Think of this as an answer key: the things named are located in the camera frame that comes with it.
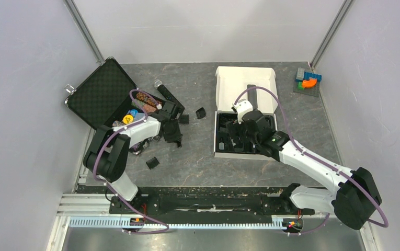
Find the black clipper comb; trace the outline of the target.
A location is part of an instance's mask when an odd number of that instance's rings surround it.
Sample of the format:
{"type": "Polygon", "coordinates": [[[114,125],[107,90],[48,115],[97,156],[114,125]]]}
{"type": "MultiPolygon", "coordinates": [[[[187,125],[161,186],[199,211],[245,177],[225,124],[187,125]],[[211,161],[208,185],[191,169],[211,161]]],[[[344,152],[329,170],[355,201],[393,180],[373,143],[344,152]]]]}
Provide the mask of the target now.
{"type": "Polygon", "coordinates": [[[152,157],[151,159],[146,161],[147,167],[152,170],[160,164],[159,160],[156,157],[152,157]]]}
{"type": "Polygon", "coordinates": [[[178,122],[180,124],[189,124],[190,116],[188,114],[180,115],[179,118],[178,118],[178,122]]]}
{"type": "Polygon", "coordinates": [[[196,117],[197,119],[202,119],[206,116],[206,111],[203,107],[199,108],[198,110],[196,110],[196,117]]]}

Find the white clipper kit box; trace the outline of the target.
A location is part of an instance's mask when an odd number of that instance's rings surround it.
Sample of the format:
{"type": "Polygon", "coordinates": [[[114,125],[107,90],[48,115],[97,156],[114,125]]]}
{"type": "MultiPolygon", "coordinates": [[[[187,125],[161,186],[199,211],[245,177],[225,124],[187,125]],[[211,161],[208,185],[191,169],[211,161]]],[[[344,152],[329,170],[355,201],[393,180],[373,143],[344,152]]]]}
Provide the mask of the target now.
{"type": "Polygon", "coordinates": [[[226,124],[242,125],[242,118],[250,111],[258,110],[268,116],[276,129],[275,111],[278,107],[272,94],[277,96],[276,73],[267,67],[219,66],[216,69],[215,136],[213,155],[216,158],[269,160],[249,142],[234,142],[226,130],[226,124]]]}

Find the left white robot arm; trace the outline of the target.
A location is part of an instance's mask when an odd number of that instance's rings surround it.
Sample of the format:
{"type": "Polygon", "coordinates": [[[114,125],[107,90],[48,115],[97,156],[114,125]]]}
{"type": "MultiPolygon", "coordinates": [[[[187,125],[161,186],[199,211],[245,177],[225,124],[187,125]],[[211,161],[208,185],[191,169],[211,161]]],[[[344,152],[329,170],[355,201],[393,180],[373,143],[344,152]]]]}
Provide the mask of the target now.
{"type": "Polygon", "coordinates": [[[121,197],[122,206],[130,213],[142,207],[139,189],[125,172],[129,149],[147,139],[160,137],[167,143],[181,144],[182,133],[177,119],[158,113],[121,127],[99,127],[83,158],[83,165],[121,197]]]}

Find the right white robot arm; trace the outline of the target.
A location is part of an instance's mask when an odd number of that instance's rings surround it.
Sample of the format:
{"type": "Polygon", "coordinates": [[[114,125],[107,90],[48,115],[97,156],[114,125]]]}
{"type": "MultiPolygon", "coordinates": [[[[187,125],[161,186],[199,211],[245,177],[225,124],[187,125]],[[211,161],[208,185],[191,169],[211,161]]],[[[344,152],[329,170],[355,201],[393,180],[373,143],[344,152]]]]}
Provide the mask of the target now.
{"type": "Polygon", "coordinates": [[[233,143],[248,143],[260,154],[292,166],[313,178],[323,189],[291,184],[281,194],[280,207],[286,213],[298,209],[334,214],[347,227],[359,230],[372,222],[382,199],[372,174],[365,168],[343,167],[305,148],[287,133],[275,130],[269,116],[254,110],[242,121],[225,124],[233,143]]]}

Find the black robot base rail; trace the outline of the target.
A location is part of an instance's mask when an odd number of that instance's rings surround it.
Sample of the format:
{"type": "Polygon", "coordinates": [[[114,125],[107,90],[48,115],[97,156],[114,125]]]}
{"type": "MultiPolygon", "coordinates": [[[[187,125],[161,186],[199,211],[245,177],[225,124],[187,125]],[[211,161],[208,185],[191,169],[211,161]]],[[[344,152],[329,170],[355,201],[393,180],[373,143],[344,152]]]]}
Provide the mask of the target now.
{"type": "Polygon", "coordinates": [[[130,202],[149,216],[176,211],[255,212],[261,215],[314,215],[313,209],[298,209],[281,197],[282,187],[139,187],[130,202]]]}

